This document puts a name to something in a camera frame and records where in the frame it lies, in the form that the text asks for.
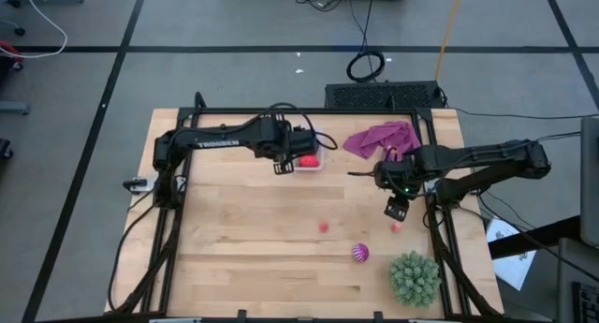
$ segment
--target red object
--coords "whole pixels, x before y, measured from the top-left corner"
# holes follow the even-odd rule
[[[8,42],[6,42],[6,41],[0,40],[0,46],[3,49],[5,49],[7,51],[10,51],[10,52],[12,52],[14,54],[21,55],[21,53],[19,51],[17,51],[14,47],[12,47],[11,45],[9,45]],[[14,60],[15,60],[16,63],[20,63],[20,64],[22,64],[22,62],[24,61],[24,59],[22,57],[15,57]]]
[[[320,226],[318,227],[321,233],[326,233],[329,231],[329,224],[324,221],[320,222]]]
[[[299,158],[299,165],[302,168],[318,168],[320,163],[315,155],[303,155]]]
[[[402,229],[402,223],[400,222],[394,222],[393,226],[391,226],[391,230],[393,231],[393,233],[399,232],[400,229]]]

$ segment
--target yellow cable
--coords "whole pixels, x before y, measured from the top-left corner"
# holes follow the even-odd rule
[[[439,53],[439,61],[437,61],[437,70],[434,72],[434,80],[439,81],[439,74],[441,73],[441,64],[443,63],[443,56],[446,53],[446,45],[451,34],[451,27],[453,26],[453,19],[456,17],[458,7],[460,6],[460,0],[456,0],[453,3],[453,9],[451,9],[451,16],[449,16],[449,22],[447,23],[446,35],[443,37],[443,44],[441,45],[441,52]]]

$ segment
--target white paper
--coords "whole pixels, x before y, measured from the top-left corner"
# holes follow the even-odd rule
[[[508,225],[505,221],[492,219],[487,227],[487,242],[493,242],[518,233],[517,229]],[[535,251],[530,251],[517,256],[494,259],[493,269],[495,274],[520,291],[526,279],[526,274],[528,274],[528,270],[533,263],[535,253]]]

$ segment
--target white cable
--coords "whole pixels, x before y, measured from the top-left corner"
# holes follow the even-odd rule
[[[33,0],[29,0],[29,2],[31,3],[31,6],[34,7],[34,9],[37,11],[37,13],[39,13],[39,15],[41,15],[42,18],[44,18],[47,22],[49,22],[51,25],[54,26],[54,28],[56,28],[59,32],[62,33],[62,35],[65,37],[65,41],[63,42],[63,46],[55,52],[50,52],[50,53],[45,53],[45,54],[40,54],[40,55],[19,55],[19,54],[15,54],[12,53],[10,51],[5,50],[4,48],[2,48],[2,46],[0,46],[0,51],[8,54],[10,56],[13,57],[21,57],[24,59],[32,59],[32,58],[42,58],[42,57],[47,57],[47,56],[54,56],[54,55],[58,55],[59,53],[61,53],[65,47],[66,47],[66,42],[68,41],[68,36],[66,35],[65,31],[62,30],[59,26],[56,25],[56,23],[52,22],[52,20],[48,19],[47,16],[44,15],[44,13],[41,12],[41,10],[39,10],[39,8],[37,8],[36,4],[34,4]]]

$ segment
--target gray floor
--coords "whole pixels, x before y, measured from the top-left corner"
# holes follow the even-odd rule
[[[86,0],[43,6],[69,34],[72,46],[118,46],[135,0]],[[598,46],[599,9],[593,0],[558,0],[581,46]],[[365,18],[367,1],[355,0]],[[376,0],[372,45],[438,46],[452,0]],[[0,7],[28,30],[0,38],[16,45],[61,42],[27,6]],[[293,0],[146,0],[133,46],[357,45],[360,33],[343,3],[318,13]],[[546,0],[462,0],[449,42],[453,46],[566,46]],[[327,83],[348,82],[347,52],[129,53],[124,60],[65,242],[37,319],[102,313],[110,266],[123,232],[130,196],[121,182],[138,170],[155,108],[191,105],[201,91],[211,107],[263,107],[288,101],[321,107]],[[0,115],[0,137],[14,141],[15,157],[0,188],[0,321],[20,320],[46,253],[83,143],[115,54],[66,53],[27,62],[0,92],[33,106],[29,116]],[[599,72],[599,55],[585,55]],[[434,77],[434,53],[386,53],[381,80]],[[359,72],[366,72],[360,64]],[[564,115],[597,112],[570,54],[458,54],[446,56],[440,83],[452,107],[481,112]],[[467,145],[535,139],[575,131],[578,121],[529,121],[460,115]],[[548,142],[553,163],[538,182],[512,180],[493,187],[527,221],[541,226],[578,210],[578,139]],[[516,217],[489,198],[506,218]],[[534,270],[543,270],[539,263]],[[549,285],[551,275],[539,282]],[[513,289],[502,286],[505,298]],[[520,307],[508,305],[517,315]]]

